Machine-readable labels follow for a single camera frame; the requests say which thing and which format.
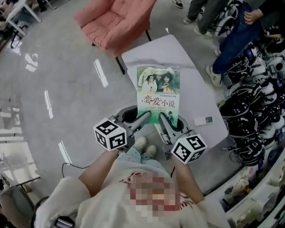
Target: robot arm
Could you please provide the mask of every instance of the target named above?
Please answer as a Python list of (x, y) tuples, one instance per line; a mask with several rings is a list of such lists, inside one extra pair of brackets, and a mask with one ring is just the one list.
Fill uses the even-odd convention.
[[(115, 116), (102, 120), (94, 127), (96, 140), (107, 150), (128, 150), (134, 144), (134, 133), (139, 131), (151, 118), (147, 111), (138, 116), (137, 106), (130, 106), (119, 111)], [(198, 159), (206, 149), (206, 144), (199, 134), (191, 130), (181, 116), (177, 127), (173, 126), (165, 113), (159, 114), (162, 137), (165, 144), (162, 147), (167, 160), (174, 154), (184, 164)]]

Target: jeans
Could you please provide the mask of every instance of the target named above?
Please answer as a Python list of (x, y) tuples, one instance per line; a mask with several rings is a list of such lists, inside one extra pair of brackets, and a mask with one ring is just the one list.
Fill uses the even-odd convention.
[(251, 12), (252, 8), (244, 2), (239, 11), (235, 27), (219, 47), (222, 53), (212, 66), (212, 71), (215, 74), (225, 73), (231, 67), (232, 61), (240, 56), (247, 45), (257, 39), (263, 30), (258, 20), (252, 25), (245, 23), (245, 11)]
[(198, 21), (199, 31), (204, 35), (215, 20), (215, 17), (226, 7), (228, 1), (229, 0), (193, 0), (190, 4), (187, 18), (191, 21), (195, 21), (201, 8), (205, 6), (202, 18)]

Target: white remote control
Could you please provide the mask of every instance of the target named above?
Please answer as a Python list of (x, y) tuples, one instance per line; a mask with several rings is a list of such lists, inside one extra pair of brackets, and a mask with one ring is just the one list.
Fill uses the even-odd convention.
[(213, 117), (212, 116), (202, 116), (198, 118), (194, 118), (194, 123), (196, 126), (206, 125), (213, 123)]

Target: light blue pants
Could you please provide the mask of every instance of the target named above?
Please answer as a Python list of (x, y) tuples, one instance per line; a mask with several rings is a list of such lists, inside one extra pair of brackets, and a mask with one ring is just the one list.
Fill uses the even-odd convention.
[(163, 166), (157, 160), (152, 159), (151, 155), (147, 153), (141, 154), (140, 151), (135, 147), (130, 148), (127, 153), (121, 153), (117, 159), (125, 162), (135, 162), (139, 164), (149, 165), (165, 171)]

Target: desk leg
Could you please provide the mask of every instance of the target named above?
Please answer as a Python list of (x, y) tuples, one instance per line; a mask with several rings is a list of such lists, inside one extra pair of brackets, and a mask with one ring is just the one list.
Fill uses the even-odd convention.
[(48, 1), (48, 0), (45, 0), (46, 2), (47, 2), (47, 4), (49, 5), (49, 7), (52, 9), (52, 10), (55, 10), (56, 9), (56, 7), (53, 7), (51, 4), (50, 4), (50, 2)]
[(42, 20), (38, 18), (38, 16), (36, 15), (36, 13), (34, 13), (34, 11), (28, 6), (28, 4), (24, 4), (23, 6), (30, 12), (30, 14), (31, 14), (39, 23), (42, 22)]
[(27, 34), (21, 29), (19, 28), (13, 21), (8, 20), (8, 23), (14, 27), (17, 31), (19, 31), (22, 35), (26, 36)]

